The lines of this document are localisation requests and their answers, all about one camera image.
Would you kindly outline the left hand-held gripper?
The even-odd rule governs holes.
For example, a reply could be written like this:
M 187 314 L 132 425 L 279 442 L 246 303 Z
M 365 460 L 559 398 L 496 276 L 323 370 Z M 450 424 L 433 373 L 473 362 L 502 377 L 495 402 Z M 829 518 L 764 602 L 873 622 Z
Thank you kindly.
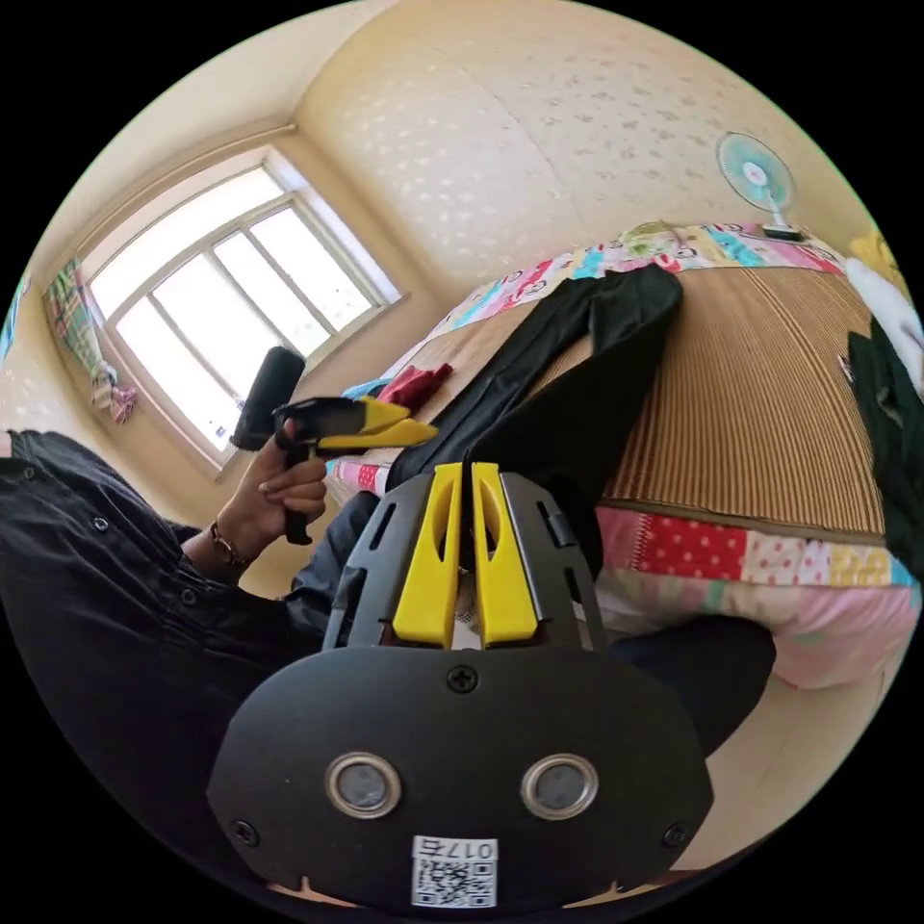
M 309 398 L 283 405 L 272 415 L 273 439 L 288 469 L 319 456 L 378 449 L 406 449 L 433 439 L 436 427 L 411 419 L 401 406 L 368 396 Z M 363 432 L 364 426 L 387 426 Z

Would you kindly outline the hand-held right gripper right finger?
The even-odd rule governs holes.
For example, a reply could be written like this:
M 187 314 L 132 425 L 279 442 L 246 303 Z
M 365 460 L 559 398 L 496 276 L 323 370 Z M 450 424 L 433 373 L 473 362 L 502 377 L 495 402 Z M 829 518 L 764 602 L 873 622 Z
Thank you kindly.
M 482 647 L 525 643 L 537 617 L 499 467 L 471 467 L 476 608 Z

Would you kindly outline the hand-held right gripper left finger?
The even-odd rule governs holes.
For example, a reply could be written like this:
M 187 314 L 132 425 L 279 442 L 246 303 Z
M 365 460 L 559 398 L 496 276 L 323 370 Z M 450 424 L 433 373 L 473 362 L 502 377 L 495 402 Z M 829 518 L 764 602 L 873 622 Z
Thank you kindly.
M 405 644 L 449 644 L 459 583 L 463 469 L 438 466 L 393 619 Z

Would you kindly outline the person's left hand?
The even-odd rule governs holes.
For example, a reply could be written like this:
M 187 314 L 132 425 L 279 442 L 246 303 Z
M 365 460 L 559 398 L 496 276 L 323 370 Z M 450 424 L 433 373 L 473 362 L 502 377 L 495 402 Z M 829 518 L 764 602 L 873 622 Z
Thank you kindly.
M 286 535 L 287 515 L 312 524 L 326 507 L 326 467 L 309 453 L 288 461 L 287 451 L 271 436 L 258 450 L 238 488 L 218 513 L 219 543 L 241 562 L 251 562 Z

